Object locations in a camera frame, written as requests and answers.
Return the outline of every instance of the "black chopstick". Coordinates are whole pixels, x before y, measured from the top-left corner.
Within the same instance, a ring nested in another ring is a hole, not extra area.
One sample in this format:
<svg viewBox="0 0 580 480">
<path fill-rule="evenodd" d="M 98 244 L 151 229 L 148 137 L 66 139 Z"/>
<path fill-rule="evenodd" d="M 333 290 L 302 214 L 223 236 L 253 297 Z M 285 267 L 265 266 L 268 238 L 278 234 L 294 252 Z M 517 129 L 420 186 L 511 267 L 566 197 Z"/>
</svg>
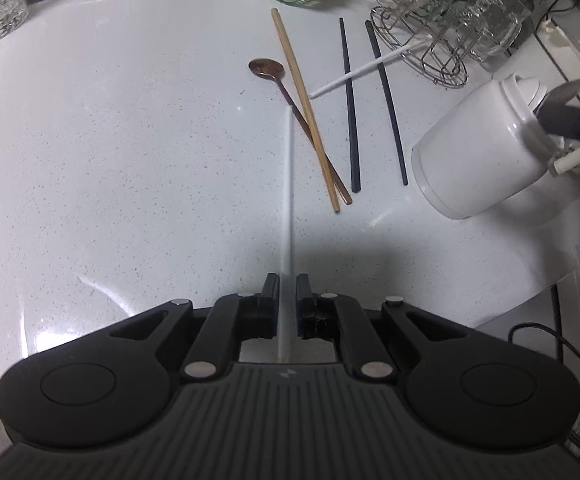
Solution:
<svg viewBox="0 0 580 480">
<path fill-rule="evenodd" d="M 341 46 L 343 48 L 343 70 L 350 72 L 350 56 L 348 55 L 348 41 L 346 40 L 346 26 L 343 18 L 339 18 L 341 27 Z M 352 79 L 346 81 L 346 100 L 348 102 L 348 137 L 350 138 L 350 189 L 353 193 L 361 191 L 361 172 L 359 170 L 359 140 L 356 136 L 355 95 L 352 91 Z"/>
<path fill-rule="evenodd" d="M 368 30 L 368 38 L 370 38 L 374 57 L 381 57 L 379 43 L 376 40 L 374 27 L 370 20 L 366 20 L 366 29 Z M 384 87 L 385 103 L 388 105 L 388 113 L 390 114 L 390 122 L 392 123 L 392 132 L 394 133 L 394 142 L 397 145 L 397 154 L 399 155 L 399 165 L 401 167 L 401 178 L 403 179 L 403 185 L 407 186 L 408 175 L 406 174 L 406 161 L 403 158 L 403 146 L 401 145 L 401 135 L 399 134 L 399 125 L 397 124 L 397 114 L 394 111 L 394 103 L 392 102 L 392 93 L 390 92 L 388 75 L 385 73 L 385 65 L 383 63 L 379 63 L 377 69 L 379 70 L 379 76 L 381 76 L 381 84 Z"/>
</svg>

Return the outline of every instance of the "metal screw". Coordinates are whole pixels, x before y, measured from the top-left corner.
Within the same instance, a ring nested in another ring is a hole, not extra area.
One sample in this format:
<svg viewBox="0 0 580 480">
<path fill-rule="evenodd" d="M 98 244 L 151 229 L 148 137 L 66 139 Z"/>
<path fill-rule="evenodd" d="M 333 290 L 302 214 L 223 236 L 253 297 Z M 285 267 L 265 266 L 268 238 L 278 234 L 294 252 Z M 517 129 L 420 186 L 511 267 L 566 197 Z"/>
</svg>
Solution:
<svg viewBox="0 0 580 480">
<path fill-rule="evenodd" d="M 195 379 L 205 379 L 211 377 L 216 373 L 216 366 L 208 361 L 193 361 L 188 363 L 183 371 L 186 375 L 194 377 Z"/>
<path fill-rule="evenodd" d="M 361 373 L 366 377 L 381 379 L 392 373 L 392 367 L 383 361 L 370 361 L 361 367 Z"/>
<path fill-rule="evenodd" d="M 386 296 L 385 302 L 389 305 L 395 305 L 403 303 L 403 298 L 401 296 Z"/>
</svg>

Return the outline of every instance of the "white straw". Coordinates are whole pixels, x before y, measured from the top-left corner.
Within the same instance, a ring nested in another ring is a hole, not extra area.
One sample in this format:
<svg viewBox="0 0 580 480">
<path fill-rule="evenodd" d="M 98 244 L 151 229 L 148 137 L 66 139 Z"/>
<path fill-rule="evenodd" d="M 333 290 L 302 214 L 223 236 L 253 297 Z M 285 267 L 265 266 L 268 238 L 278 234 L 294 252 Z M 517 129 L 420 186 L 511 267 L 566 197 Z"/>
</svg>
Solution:
<svg viewBox="0 0 580 480">
<path fill-rule="evenodd" d="M 276 322 L 277 362 L 290 362 L 292 334 L 296 333 L 294 326 L 294 273 L 292 272 L 292 149 L 294 147 L 294 115 L 292 108 L 286 107 L 286 146 L 284 149 L 284 180 L 281 205 L 281 241 L 279 290 L 279 312 Z"/>
<path fill-rule="evenodd" d="M 407 43 L 403 46 L 400 46 L 396 50 L 391 50 L 390 52 L 388 52 L 388 54 L 385 54 L 384 56 L 381 56 L 381 57 L 377 57 L 376 59 L 373 59 L 371 62 L 366 63 L 363 66 L 360 66 L 359 68 L 353 70 L 352 72 L 348 72 L 347 74 L 342 75 L 341 77 L 335 79 L 332 83 L 328 83 L 326 86 L 323 86 L 323 87 L 319 88 L 318 90 L 316 90 L 315 92 L 312 92 L 310 94 L 310 99 L 315 99 L 315 98 L 325 94 L 326 92 L 329 92 L 333 88 L 339 86 L 344 81 L 347 81 L 348 79 L 356 77 L 359 74 L 361 74 L 362 72 L 365 72 L 369 68 L 372 68 L 373 66 L 377 66 L 379 63 L 384 63 L 386 61 L 389 61 L 393 57 L 400 56 L 404 52 L 407 52 L 407 51 L 409 51 L 413 48 L 416 48 L 419 45 L 422 45 L 422 44 L 427 43 L 427 42 L 428 42 L 428 40 L 410 41 L 409 43 Z"/>
</svg>

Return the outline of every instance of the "kitchen counter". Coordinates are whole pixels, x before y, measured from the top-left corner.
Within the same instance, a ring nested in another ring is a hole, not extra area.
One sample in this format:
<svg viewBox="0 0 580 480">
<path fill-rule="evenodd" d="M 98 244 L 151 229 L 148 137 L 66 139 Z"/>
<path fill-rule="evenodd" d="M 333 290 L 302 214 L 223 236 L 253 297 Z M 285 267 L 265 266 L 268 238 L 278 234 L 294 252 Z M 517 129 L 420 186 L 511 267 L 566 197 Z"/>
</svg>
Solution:
<svg viewBox="0 0 580 480">
<path fill-rule="evenodd" d="M 576 264 L 580 185 L 567 176 L 465 221 L 441 216 L 416 186 L 413 145 L 490 78 L 473 64 L 462 89 L 388 66 L 407 187 L 379 76 L 355 81 L 362 191 L 335 215 L 297 124 L 288 155 L 280 93 L 247 67 L 285 63 L 273 6 L 308 89 L 342 72 L 339 16 L 352 66 L 372 59 L 372 0 L 49 0 L 0 41 L 0 375 L 171 298 L 200 307 L 259 290 L 289 256 L 314 290 L 368 307 L 397 294 L 469 326 Z M 345 103 L 340 87 L 314 108 L 349 185 Z"/>
</svg>

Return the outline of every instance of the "chopstick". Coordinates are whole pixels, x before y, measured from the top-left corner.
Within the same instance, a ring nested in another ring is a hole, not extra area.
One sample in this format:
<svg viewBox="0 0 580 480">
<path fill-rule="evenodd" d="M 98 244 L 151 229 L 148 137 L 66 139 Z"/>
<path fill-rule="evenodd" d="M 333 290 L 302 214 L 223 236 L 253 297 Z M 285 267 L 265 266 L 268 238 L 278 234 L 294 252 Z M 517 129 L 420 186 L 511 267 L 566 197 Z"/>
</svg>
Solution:
<svg viewBox="0 0 580 480">
<path fill-rule="evenodd" d="M 368 38 L 374 51 L 374 57 L 381 57 L 381 50 L 379 43 L 377 43 L 376 35 L 374 34 L 374 27 L 370 20 L 366 20 L 366 30 L 368 31 Z M 403 146 L 401 145 L 401 135 L 399 133 L 399 125 L 397 124 L 397 114 L 394 111 L 394 102 L 392 102 L 392 93 L 390 92 L 390 83 L 388 83 L 388 75 L 385 73 L 385 65 L 379 63 L 377 65 L 379 76 L 381 77 L 381 84 L 384 87 L 385 103 L 388 105 L 388 113 L 390 115 L 390 122 L 392 123 L 392 132 L 394 134 L 394 142 L 397 145 L 397 155 L 399 156 L 399 165 L 401 167 L 401 178 L 403 185 L 408 185 L 408 175 L 406 174 L 406 161 L 403 157 Z"/>
<path fill-rule="evenodd" d="M 396 50 L 391 50 L 390 52 L 388 52 L 388 54 L 384 54 L 383 56 L 378 57 L 374 61 L 370 61 L 370 62 L 366 63 L 365 65 L 360 66 L 359 68 L 355 68 L 352 72 L 348 72 L 347 74 L 344 74 L 341 77 L 337 77 L 332 83 L 328 83 L 327 85 L 322 86 L 318 90 L 315 90 L 314 92 L 312 92 L 310 94 L 310 99 L 316 99 L 317 97 L 322 96 L 326 92 L 329 92 L 333 88 L 336 88 L 337 86 L 339 86 L 344 81 L 347 81 L 348 79 L 352 79 L 353 77 L 360 75 L 361 73 L 365 72 L 369 68 L 374 68 L 379 63 L 390 61 L 391 59 L 393 59 L 395 57 L 399 57 L 404 52 L 408 52 L 410 50 L 413 50 L 414 48 L 417 48 L 418 46 L 428 44 L 430 39 L 431 39 L 430 35 L 428 35 L 428 38 L 425 40 L 410 40 L 409 43 L 407 43 L 403 46 L 400 46 Z"/>
<path fill-rule="evenodd" d="M 296 104 L 294 104 L 294 101 L 290 97 L 290 94 L 286 90 L 286 87 L 279 83 L 280 82 L 277 82 L 279 89 L 281 90 L 281 93 L 286 98 L 286 102 L 288 102 L 288 104 L 290 105 L 292 113 L 296 117 L 296 120 L 299 121 L 299 124 L 304 129 L 305 135 L 308 137 L 308 140 L 310 140 L 310 143 L 314 148 L 314 141 L 312 140 L 312 134 L 310 133 L 310 126 L 308 126 L 308 123 L 305 122 L 304 116 L 301 114 L 301 110 L 299 110 L 299 108 L 296 107 Z M 337 187 L 337 190 L 339 191 L 339 194 L 341 195 L 343 202 L 345 202 L 346 205 L 352 204 L 352 197 L 350 196 L 350 193 L 346 189 L 346 185 L 343 183 L 341 177 L 339 176 L 339 173 L 337 173 L 337 170 L 334 169 L 334 166 L 330 162 L 328 156 L 326 156 L 326 160 L 328 161 L 328 168 L 330 170 L 330 174 L 332 175 L 334 185 Z"/>
<path fill-rule="evenodd" d="M 343 70 L 350 72 L 350 54 L 348 53 L 348 40 L 346 39 L 346 25 L 343 18 L 339 18 L 341 28 L 341 47 L 343 49 Z M 359 170 L 359 140 L 356 135 L 356 111 L 355 95 L 352 91 L 352 79 L 346 80 L 346 102 L 348 104 L 348 139 L 350 141 L 350 189 L 353 193 L 361 191 L 361 173 Z"/>
<path fill-rule="evenodd" d="M 284 54 L 286 54 L 286 60 L 288 61 L 290 73 L 294 80 L 294 86 L 296 87 L 296 92 L 299 94 L 299 101 L 301 101 L 301 106 L 304 108 L 305 119 L 308 126 L 310 126 L 314 149 L 317 151 L 317 157 L 319 158 L 319 164 L 321 165 L 321 173 L 323 173 L 323 179 L 326 181 L 330 203 L 332 204 L 335 213 L 338 213 L 340 211 L 339 198 L 334 189 L 332 175 L 330 174 L 330 168 L 328 167 L 328 159 L 326 158 L 326 153 L 323 149 L 323 142 L 321 141 L 317 121 L 314 118 L 314 112 L 312 111 L 308 92 L 305 89 L 304 79 L 301 77 L 299 65 L 296 62 L 296 57 L 292 51 L 292 46 L 290 45 L 290 40 L 288 39 L 288 34 L 286 33 L 286 28 L 284 27 L 284 22 L 281 20 L 281 15 L 279 15 L 278 9 L 273 8 L 270 12 L 272 14 L 272 20 L 275 22 L 276 33 L 279 36 L 281 47 L 284 50 Z"/>
</svg>

